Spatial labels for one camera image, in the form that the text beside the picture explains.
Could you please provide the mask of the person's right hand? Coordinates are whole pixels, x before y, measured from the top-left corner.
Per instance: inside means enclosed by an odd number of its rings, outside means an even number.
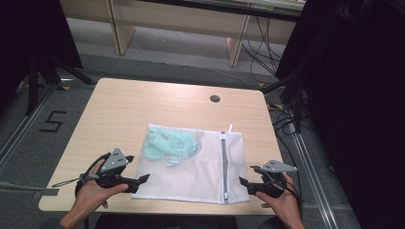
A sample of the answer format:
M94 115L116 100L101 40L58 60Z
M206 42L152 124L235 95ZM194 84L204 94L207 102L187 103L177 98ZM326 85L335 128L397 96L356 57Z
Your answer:
M287 188L278 198L272 198L265 193L257 192L256 197L263 201L263 208L271 208L276 216L285 224L302 223L297 198L294 195L292 178L283 172Z

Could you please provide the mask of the mint green garment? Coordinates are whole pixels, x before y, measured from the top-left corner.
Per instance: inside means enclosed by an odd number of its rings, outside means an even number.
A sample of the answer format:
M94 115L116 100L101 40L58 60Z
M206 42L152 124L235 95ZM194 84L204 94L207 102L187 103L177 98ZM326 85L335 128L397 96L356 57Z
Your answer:
M148 160L166 158L167 165L174 166L194 156L201 147L195 136L188 131L149 126L142 150Z

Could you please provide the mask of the person's left hand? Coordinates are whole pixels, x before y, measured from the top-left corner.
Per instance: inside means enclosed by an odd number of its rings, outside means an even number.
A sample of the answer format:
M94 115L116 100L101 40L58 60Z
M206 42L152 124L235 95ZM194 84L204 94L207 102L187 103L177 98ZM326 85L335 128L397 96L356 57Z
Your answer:
M102 188L94 180L83 184L77 193L75 203L70 213L77 220L84 220L98 207L107 208L107 199L123 193L128 189L127 184L119 184L112 188Z

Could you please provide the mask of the black curtain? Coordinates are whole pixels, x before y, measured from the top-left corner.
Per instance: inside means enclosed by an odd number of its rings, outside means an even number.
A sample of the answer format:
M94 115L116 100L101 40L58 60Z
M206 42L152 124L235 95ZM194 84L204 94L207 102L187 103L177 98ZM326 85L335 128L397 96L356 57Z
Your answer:
M28 74L35 52L82 67L60 0L0 0L0 110Z
M361 228L405 229L405 0L307 0L292 73Z

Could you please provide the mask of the black metal stand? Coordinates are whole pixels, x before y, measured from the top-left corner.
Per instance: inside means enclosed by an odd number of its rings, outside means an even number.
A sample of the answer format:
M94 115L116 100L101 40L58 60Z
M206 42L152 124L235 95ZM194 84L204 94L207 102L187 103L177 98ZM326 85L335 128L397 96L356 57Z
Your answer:
M29 60L29 102L26 115L30 115L38 106L39 76L43 78L47 85L58 85L61 82L56 68L61 68L86 84L96 84L93 79L76 70L74 67L71 67L61 59L45 52L35 52Z
M302 96L304 91L302 87L301 76L302 74L299 71L295 70L289 76L261 89L261 92L263 94L268 94L282 86L285 87L280 98L282 102L286 104L293 102L292 121L298 134L301 133L300 120L303 105Z

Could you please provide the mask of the grey floor rail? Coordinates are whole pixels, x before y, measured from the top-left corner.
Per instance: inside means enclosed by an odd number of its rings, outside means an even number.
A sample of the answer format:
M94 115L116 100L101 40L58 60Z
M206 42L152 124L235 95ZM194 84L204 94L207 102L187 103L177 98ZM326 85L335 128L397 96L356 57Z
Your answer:
M19 147L20 143L24 139L25 135L29 132L35 120L42 112L47 100L54 93L55 86L48 86L43 93L39 96L36 107L26 114L16 129L13 131L8 140L0 148L0 173L5 168L14 152Z
M294 144L297 148L298 155L303 164L303 170L305 171L309 180L311 191L313 192L314 199L317 203L320 215L324 221L326 229L338 229L335 214L327 200L326 194L323 190L318 175L315 172L315 168L309 157L309 151L304 142L302 135L297 131L297 128L293 123L288 125L291 130Z

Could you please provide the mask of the white mesh laundry bag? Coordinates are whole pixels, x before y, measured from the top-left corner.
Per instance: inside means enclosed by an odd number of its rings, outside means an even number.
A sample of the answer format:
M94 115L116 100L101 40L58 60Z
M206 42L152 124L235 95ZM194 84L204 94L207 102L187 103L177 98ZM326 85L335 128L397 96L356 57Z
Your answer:
M181 163L168 166L167 159L151 161L141 148L136 175L149 174L133 198L166 199L216 204L248 202L239 177L247 177L244 136L238 132L217 132L173 128L190 132L201 149Z

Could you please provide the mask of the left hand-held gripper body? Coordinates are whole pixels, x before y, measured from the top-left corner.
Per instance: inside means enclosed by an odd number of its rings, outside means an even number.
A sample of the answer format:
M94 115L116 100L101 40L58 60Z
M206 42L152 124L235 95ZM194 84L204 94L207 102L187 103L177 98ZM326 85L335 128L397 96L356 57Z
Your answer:
M121 175L129 164L126 157L119 148L115 148L98 169L96 183L102 188L113 188L119 184L126 184L128 186L126 193L134 194L139 188L138 180Z

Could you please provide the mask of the person's dark lap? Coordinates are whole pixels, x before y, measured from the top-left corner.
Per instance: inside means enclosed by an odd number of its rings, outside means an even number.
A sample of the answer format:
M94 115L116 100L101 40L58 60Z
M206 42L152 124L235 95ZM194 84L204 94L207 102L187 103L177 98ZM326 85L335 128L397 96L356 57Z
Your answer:
M234 217L103 214L95 229L238 229Z

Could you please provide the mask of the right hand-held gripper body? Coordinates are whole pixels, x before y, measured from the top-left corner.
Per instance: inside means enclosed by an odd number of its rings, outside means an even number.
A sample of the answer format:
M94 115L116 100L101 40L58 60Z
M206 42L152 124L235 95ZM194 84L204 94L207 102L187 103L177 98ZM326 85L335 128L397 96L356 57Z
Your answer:
M257 192L267 194L272 198L278 198L287 188L287 181L283 176L283 172L297 172L295 166L287 165L283 162L271 159L265 165L260 166L263 168L264 173L261 175L262 183L252 183L250 187L246 188L250 195L255 196Z

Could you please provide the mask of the grey tape strip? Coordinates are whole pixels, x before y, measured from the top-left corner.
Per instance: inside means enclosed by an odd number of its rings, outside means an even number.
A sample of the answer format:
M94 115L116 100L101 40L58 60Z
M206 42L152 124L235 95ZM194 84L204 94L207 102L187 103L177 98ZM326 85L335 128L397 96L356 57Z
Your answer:
M42 189L42 190L35 190L33 192L33 198L41 198L43 196L57 196L59 190L58 189Z

